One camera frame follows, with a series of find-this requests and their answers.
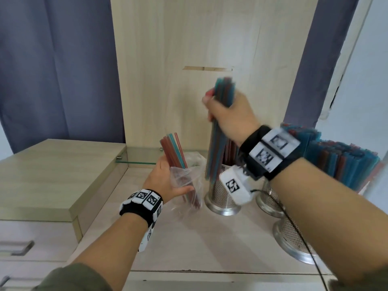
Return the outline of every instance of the forearm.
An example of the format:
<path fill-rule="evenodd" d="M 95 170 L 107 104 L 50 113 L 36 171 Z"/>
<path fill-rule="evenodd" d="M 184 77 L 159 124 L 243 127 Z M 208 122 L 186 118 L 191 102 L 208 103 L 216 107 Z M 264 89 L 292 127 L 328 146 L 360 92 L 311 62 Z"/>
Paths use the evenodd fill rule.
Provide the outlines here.
<path fill-rule="evenodd" d="M 271 181 L 287 212 L 344 283 L 388 264 L 388 215 L 299 159 Z"/>
<path fill-rule="evenodd" d="M 114 291 L 122 290 L 135 259 L 147 222 L 126 213 L 94 241 L 73 264 L 85 264 L 98 272 Z"/>

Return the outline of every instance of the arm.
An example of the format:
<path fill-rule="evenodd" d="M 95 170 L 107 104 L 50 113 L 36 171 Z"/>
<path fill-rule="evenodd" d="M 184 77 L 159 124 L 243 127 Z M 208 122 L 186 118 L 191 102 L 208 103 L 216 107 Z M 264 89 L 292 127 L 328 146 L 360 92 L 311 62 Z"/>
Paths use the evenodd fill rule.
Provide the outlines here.
<path fill-rule="evenodd" d="M 165 156 L 158 160 L 142 188 L 158 192 L 164 203 L 193 190 L 192 186 L 171 186 Z M 123 214 L 70 266 L 54 270 L 34 290 L 106 290 L 109 289 L 106 283 L 113 291 L 122 290 L 147 229 L 148 224 L 142 217 Z"/>
<path fill-rule="evenodd" d="M 202 102 L 239 146 L 260 123 L 236 92 L 227 109 L 206 93 Z M 388 215 L 305 159 L 284 169 L 271 186 L 304 237 L 339 280 L 351 284 L 388 264 Z"/>

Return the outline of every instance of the sleeve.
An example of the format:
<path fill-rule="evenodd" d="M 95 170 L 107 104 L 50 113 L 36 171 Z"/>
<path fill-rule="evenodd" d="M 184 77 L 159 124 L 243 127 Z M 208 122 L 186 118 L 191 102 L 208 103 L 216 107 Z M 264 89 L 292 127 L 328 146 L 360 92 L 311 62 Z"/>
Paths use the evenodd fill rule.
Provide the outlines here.
<path fill-rule="evenodd" d="M 95 270 L 84 264 L 72 264 L 53 270 L 37 291 L 112 291 L 112 288 Z"/>
<path fill-rule="evenodd" d="M 345 286 L 342 283 L 332 280 L 329 283 L 332 291 L 386 291 L 388 290 L 388 266 L 370 274 L 352 286 Z"/>

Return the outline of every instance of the glass shelf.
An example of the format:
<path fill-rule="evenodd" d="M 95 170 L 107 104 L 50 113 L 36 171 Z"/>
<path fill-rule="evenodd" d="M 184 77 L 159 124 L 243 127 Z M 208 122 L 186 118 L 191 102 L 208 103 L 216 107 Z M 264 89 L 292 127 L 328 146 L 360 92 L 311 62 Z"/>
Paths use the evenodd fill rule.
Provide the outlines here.
<path fill-rule="evenodd" d="M 206 150 L 184 150 L 184 152 L 193 151 L 199 152 L 205 158 L 208 156 Z M 163 155 L 163 150 L 160 148 L 127 147 L 126 152 L 127 155 L 124 155 L 124 151 L 121 156 L 118 156 L 116 163 L 156 164 L 158 158 Z"/>

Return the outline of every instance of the perforated metal mesh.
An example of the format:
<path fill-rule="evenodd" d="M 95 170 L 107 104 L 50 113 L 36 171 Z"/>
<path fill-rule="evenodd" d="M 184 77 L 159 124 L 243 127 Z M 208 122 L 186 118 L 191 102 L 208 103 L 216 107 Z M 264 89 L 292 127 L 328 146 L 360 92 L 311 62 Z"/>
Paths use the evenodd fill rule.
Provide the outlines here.
<path fill-rule="evenodd" d="M 276 200 L 277 202 L 279 202 L 281 204 L 279 197 L 277 196 L 275 191 L 272 189 L 272 187 L 267 179 L 265 179 L 265 181 L 264 181 L 263 190 L 268 192 L 269 195 L 271 195 L 274 198 L 274 200 Z M 280 211 L 281 210 L 280 207 L 274 202 L 274 200 L 271 197 L 269 197 L 268 195 L 265 195 L 263 201 L 265 204 Z"/>
<path fill-rule="evenodd" d="M 221 172 L 227 170 L 230 166 L 222 165 Z M 210 184 L 209 199 L 221 208 L 233 208 L 237 206 L 230 197 L 221 181 L 216 181 L 214 185 Z"/>
<path fill-rule="evenodd" d="M 292 223 L 287 217 L 284 217 L 281 219 L 280 226 L 279 226 L 280 234 L 283 236 L 283 238 L 292 246 L 295 247 L 295 249 L 300 250 L 304 253 L 308 253 L 308 250 L 303 243 L 302 239 L 300 238 L 298 232 L 293 227 Z M 310 244 L 307 244 L 308 248 L 310 249 L 312 254 L 315 254 L 314 249 L 311 247 Z"/>

